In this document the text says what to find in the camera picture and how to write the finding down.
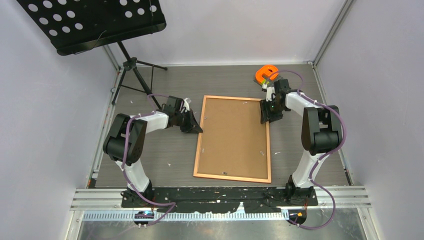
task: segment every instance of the orange 3d-printed part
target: orange 3d-printed part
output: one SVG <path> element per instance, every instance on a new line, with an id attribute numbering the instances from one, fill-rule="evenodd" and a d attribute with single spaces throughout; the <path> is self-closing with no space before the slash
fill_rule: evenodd
<path id="1" fill-rule="evenodd" d="M 255 74 L 255 81 L 262 86 L 262 84 L 269 84 L 267 79 L 274 72 L 278 72 L 278 68 L 274 65 L 265 65 L 261 67 Z M 274 80 L 278 76 L 278 73 L 272 75 L 270 80 Z"/>

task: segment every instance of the white wall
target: white wall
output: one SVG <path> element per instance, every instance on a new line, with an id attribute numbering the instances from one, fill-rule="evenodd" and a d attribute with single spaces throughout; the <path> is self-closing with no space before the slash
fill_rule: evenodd
<path id="1" fill-rule="evenodd" d="M 58 240 L 116 74 L 101 48 L 59 56 L 15 0 L 0 32 L 0 239 Z"/>
<path id="2" fill-rule="evenodd" d="M 317 55 L 343 2 L 160 0 L 166 28 L 124 44 L 130 55 L 156 64 L 306 62 Z"/>
<path id="3" fill-rule="evenodd" d="M 385 239 L 424 234 L 424 1 L 356 1 L 318 65 Z"/>

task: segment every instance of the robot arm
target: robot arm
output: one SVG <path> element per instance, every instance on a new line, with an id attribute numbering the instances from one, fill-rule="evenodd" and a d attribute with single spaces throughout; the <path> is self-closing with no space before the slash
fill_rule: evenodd
<path id="1" fill-rule="evenodd" d="M 303 155 L 286 184 L 286 190 L 289 198 L 301 192 L 310 193 L 313 186 L 309 179 L 310 172 L 322 155 L 335 149 L 342 141 L 341 123 L 332 112 L 305 100 L 297 90 L 292 90 L 287 79 L 276 80 L 274 86 L 262 86 L 262 89 L 267 94 L 266 99 L 260 101 L 261 123 L 283 118 L 283 111 L 293 110 L 302 117 Z M 329 107 L 339 112 L 336 106 Z M 326 158 L 319 161 L 312 173 L 312 180 Z"/>
<path id="2" fill-rule="evenodd" d="M 140 161 L 146 134 L 172 126 L 179 126 L 183 133 L 203 132 L 193 115 L 193 110 L 190 109 L 189 103 L 190 100 L 188 98 L 182 99 L 169 96 L 166 104 L 163 104 L 160 110 L 140 116 L 131 123 L 125 172 L 128 180 L 136 189 L 133 189 L 132 186 L 128 184 L 127 187 L 130 191 L 128 191 L 127 197 L 135 196 L 138 198 L 137 194 L 134 192 L 131 193 L 131 191 L 137 191 L 143 193 L 144 197 L 150 199 L 149 194 L 151 192 L 152 183 L 146 176 Z M 132 117 L 134 116 L 118 114 L 103 144 L 103 151 L 116 162 L 121 171 L 124 170 L 122 168 L 125 149 L 124 134 L 127 123 Z"/>

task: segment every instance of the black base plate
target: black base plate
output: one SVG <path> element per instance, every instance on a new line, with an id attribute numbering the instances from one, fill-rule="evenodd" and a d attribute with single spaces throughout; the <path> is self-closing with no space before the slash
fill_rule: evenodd
<path id="1" fill-rule="evenodd" d="M 302 208 L 305 197 L 292 196 L 285 200 L 285 191 L 281 187 L 155 187 L 153 188 L 156 203 L 176 202 L 175 213 L 228 213 L 235 212 L 243 202 L 246 213 L 277 213 L 278 207 Z M 317 206 L 315 190 L 308 198 L 308 206 Z M 142 199 L 122 200 L 123 208 L 153 207 Z"/>

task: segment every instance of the metal floor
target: metal floor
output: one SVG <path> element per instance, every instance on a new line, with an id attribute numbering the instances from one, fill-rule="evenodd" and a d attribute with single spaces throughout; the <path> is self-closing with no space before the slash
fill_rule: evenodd
<path id="1" fill-rule="evenodd" d="M 308 209 L 305 226 L 327 221 L 331 209 Z M 79 240 L 366 240 L 356 208 L 337 209 L 333 221 L 318 230 L 297 228 L 284 220 L 161 222 L 137 228 L 133 221 L 83 221 Z"/>
<path id="2" fill-rule="evenodd" d="M 154 70 L 153 93 L 190 98 L 190 107 L 200 122 L 204 95 L 230 97 L 265 98 L 261 87 L 254 83 L 255 72 L 261 66 L 175 66 L 168 71 Z M 314 72 L 310 65 L 277 65 L 279 70 L 300 73 L 305 80 L 302 89 L 312 99 L 322 102 Z M 150 84 L 150 67 L 139 67 L 141 75 Z M 301 81 L 292 74 L 283 74 L 296 89 Z M 123 84 L 142 89 L 134 73 L 128 72 Z M 166 100 L 157 98 L 159 103 Z M 122 87 L 119 92 L 114 115 L 124 113 L 137 115 L 151 112 L 146 95 Z M 179 127 L 154 131 L 146 135 L 141 161 L 146 175 L 154 187 L 244 187 L 284 186 L 301 159 L 302 118 L 295 112 L 284 112 L 283 119 L 270 124 L 272 183 L 254 183 L 193 177 L 197 134 L 183 134 Z M 316 181 L 323 186 L 347 185 L 340 156 L 331 155 L 322 165 Z M 107 155 L 101 161 L 96 187 L 126 187 L 119 167 Z"/>

